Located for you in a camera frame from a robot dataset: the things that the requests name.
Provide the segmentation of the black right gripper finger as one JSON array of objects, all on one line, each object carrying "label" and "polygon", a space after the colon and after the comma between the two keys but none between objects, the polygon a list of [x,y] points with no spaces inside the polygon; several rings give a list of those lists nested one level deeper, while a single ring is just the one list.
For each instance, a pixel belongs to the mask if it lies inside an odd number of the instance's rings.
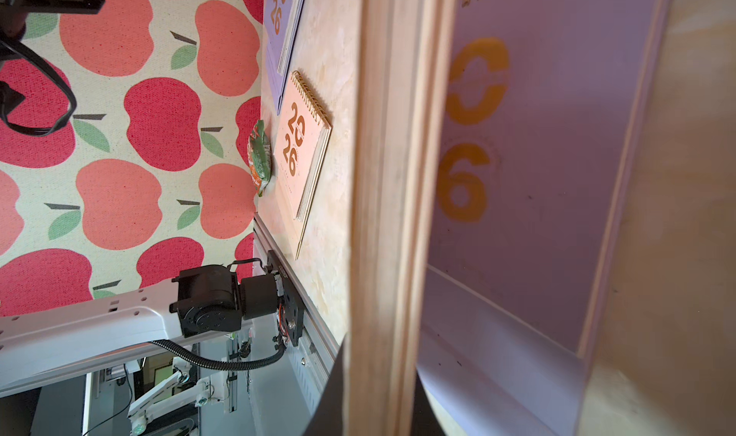
[{"label": "black right gripper finger", "polygon": [[344,430],[343,395],[345,391],[345,357],[349,338],[344,338],[337,352],[333,369],[327,380],[312,420],[304,436],[342,436]]}]

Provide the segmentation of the purple 2026 desk calendar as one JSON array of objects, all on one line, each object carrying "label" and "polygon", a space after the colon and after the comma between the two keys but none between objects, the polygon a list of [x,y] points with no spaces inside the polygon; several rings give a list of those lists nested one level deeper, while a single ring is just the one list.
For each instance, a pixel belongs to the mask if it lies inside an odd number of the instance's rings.
[{"label": "purple 2026 desk calendar", "polygon": [[456,0],[418,367],[470,435],[572,435],[670,0]]}]

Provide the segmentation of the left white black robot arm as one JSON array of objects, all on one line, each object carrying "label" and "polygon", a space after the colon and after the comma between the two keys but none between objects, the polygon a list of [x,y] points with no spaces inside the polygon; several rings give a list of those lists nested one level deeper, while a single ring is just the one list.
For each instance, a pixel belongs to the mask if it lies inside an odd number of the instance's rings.
[{"label": "left white black robot arm", "polygon": [[276,313],[278,271],[264,265],[261,274],[239,278],[237,267],[186,269],[135,292],[2,318],[2,396],[84,374],[94,359],[139,345],[235,333],[247,320]]}]

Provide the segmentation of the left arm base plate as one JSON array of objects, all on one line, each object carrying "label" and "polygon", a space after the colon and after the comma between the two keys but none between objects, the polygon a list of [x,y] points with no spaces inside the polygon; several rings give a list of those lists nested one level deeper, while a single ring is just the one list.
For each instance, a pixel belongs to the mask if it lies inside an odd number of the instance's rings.
[{"label": "left arm base plate", "polygon": [[272,275],[280,292],[280,319],[281,326],[293,347],[298,347],[304,332],[304,315],[306,305],[297,290],[295,282],[287,271],[286,265],[281,262],[275,250],[268,250],[266,254],[268,264],[266,269]]}]

